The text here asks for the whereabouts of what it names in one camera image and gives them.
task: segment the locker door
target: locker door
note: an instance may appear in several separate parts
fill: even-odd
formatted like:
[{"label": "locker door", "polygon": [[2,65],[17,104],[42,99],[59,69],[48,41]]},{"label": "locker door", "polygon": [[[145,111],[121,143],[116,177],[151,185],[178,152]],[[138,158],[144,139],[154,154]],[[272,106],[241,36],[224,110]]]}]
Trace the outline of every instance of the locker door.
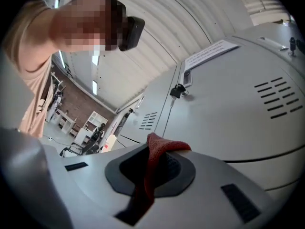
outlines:
[{"label": "locker door", "polygon": [[139,143],[146,142],[147,135],[156,129],[174,77],[176,81],[178,79],[179,69],[180,65],[171,68],[147,86],[140,107],[129,115],[119,136]]},{"label": "locker door", "polygon": [[295,69],[262,47],[237,44],[192,69],[189,95],[175,101],[163,137],[225,161],[302,147],[305,98],[290,77]]}]

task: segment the floor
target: floor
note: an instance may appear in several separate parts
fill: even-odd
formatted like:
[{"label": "floor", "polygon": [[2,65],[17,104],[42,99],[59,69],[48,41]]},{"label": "floor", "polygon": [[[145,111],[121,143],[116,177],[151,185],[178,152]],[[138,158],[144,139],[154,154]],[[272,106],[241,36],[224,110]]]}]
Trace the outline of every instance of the floor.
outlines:
[{"label": "floor", "polygon": [[58,154],[65,148],[69,147],[74,141],[74,137],[64,134],[60,127],[52,123],[45,122],[43,128],[43,136],[40,139],[44,145],[51,145],[56,148]]}]

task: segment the brick wall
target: brick wall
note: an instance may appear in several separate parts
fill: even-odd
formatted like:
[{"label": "brick wall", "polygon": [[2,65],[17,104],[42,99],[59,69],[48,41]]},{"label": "brick wall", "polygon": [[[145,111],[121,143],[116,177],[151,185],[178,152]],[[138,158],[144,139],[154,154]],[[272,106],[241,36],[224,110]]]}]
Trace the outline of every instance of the brick wall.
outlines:
[{"label": "brick wall", "polygon": [[[115,115],[74,85],[74,83],[70,81],[56,65],[51,69],[51,71],[55,72],[55,76],[60,81],[63,81],[63,84],[66,86],[63,90],[62,105],[59,109],[63,112],[68,111],[67,115],[71,119],[77,118],[75,123],[80,127],[83,127],[89,116],[93,111],[95,111],[108,120],[106,124],[106,128],[108,128]],[[90,130],[93,130],[94,127],[94,125],[88,125],[88,129]]]}]

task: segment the desk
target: desk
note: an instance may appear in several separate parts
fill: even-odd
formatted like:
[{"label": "desk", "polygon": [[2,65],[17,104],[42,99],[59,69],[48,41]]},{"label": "desk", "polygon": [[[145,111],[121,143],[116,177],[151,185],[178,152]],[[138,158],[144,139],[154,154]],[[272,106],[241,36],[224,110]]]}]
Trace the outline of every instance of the desk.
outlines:
[{"label": "desk", "polygon": [[64,132],[64,134],[70,133],[72,127],[73,127],[74,124],[75,124],[75,121],[72,120],[72,119],[71,119],[70,117],[68,117],[63,111],[61,111],[61,110],[59,110],[59,109],[57,109],[56,112],[58,112],[58,113],[60,114],[60,116],[58,116],[58,117],[56,118],[56,122],[57,122],[56,124],[58,124],[58,123],[61,121],[61,119],[64,117],[64,118],[66,119],[66,122],[65,122],[65,124],[63,125],[61,131]]},{"label": "desk", "polygon": [[86,137],[90,138],[92,136],[92,134],[93,134],[92,131],[86,130],[85,128],[81,128],[80,131],[78,132],[76,138],[74,139],[74,142],[77,143],[78,145],[82,145],[85,138]]}]

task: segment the locker vent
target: locker vent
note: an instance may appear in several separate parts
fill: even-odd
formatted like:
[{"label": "locker vent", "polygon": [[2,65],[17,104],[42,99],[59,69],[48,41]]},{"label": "locker vent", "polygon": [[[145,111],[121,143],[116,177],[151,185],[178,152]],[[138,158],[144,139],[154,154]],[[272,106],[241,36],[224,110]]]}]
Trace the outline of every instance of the locker vent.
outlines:
[{"label": "locker vent", "polygon": [[222,186],[221,190],[244,223],[247,223],[260,215],[260,211],[235,184]]},{"label": "locker vent", "polygon": [[151,130],[153,123],[156,120],[158,112],[153,112],[151,114],[146,114],[140,124],[140,130]]},{"label": "locker vent", "polygon": [[291,86],[282,77],[258,84],[254,88],[264,100],[271,119],[288,114],[288,111],[285,111],[285,106],[289,108],[290,113],[303,108],[298,103],[299,99],[295,96]]}]

